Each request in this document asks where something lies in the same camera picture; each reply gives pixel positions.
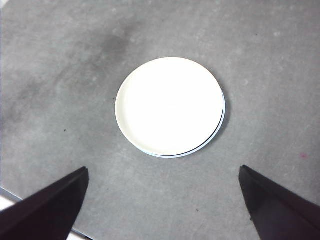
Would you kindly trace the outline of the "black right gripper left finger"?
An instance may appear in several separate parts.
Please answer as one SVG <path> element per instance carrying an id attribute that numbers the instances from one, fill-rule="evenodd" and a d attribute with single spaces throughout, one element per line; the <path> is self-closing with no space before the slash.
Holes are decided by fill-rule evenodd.
<path id="1" fill-rule="evenodd" d="M 0 213 L 2 240 L 66 240 L 82 208 L 89 170 L 81 167 Z"/>

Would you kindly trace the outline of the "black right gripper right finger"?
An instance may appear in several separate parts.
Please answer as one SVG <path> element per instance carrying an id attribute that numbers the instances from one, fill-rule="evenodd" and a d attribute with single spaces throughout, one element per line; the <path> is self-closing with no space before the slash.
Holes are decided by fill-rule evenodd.
<path id="1" fill-rule="evenodd" d="M 252 168 L 239 169 L 245 205 L 261 240 L 318 240 L 320 207 Z"/>

